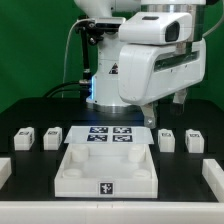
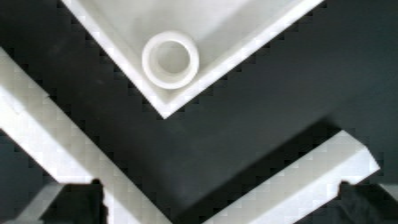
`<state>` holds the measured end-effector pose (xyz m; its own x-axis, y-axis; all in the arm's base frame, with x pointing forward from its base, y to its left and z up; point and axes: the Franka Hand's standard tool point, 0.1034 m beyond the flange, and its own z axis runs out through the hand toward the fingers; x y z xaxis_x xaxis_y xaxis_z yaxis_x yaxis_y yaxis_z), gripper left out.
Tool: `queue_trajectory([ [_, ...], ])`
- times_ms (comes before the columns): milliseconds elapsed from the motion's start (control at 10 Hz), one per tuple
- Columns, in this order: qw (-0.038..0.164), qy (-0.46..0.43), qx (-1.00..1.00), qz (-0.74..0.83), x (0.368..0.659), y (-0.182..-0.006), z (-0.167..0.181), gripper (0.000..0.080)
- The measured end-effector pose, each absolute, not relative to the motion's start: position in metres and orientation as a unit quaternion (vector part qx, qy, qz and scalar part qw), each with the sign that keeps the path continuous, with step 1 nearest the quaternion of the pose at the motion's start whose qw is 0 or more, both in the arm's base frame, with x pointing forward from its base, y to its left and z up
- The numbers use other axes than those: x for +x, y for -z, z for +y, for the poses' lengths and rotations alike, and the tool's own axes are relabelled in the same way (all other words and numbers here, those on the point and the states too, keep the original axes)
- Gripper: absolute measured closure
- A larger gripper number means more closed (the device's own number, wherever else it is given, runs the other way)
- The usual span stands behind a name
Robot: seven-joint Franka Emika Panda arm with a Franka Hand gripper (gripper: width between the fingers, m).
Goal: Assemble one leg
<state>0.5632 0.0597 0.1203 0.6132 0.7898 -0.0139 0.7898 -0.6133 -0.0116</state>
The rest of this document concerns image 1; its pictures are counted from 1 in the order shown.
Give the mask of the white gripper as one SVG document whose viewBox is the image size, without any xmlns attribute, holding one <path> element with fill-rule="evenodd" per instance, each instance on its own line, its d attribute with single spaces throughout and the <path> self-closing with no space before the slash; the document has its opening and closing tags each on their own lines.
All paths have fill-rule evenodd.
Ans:
<svg viewBox="0 0 224 224">
<path fill-rule="evenodd" d="M 176 92 L 171 113 L 180 116 L 187 97 L 184 88 L 201 82 L 205 74 L 204 39 L 194 42 L 188 55 L 175 55 L 175 50 L 175 45 L 127 44 L 120 52 L 119 95 L 124 102 L 144 105 L 144 126 L 150 129 L 156 127 L 155 106 L 151 102 Z"/>
</svg>

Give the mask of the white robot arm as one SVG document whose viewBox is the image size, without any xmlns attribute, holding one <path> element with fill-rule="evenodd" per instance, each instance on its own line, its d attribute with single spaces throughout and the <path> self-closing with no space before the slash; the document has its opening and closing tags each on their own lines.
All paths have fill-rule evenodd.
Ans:
<svg viewBox="0 0 224 224">
<path fill-rule="evenodd" d="M 205 74 L 204 10 L 224 0 L 74 0 L 88 16 L 78 28 L 98 47 L 87 105 L 122 113 L 139 107 L 156 126 L 154 103 L 170 94 L 180 113 L 186 89 Z"/>
</svg>

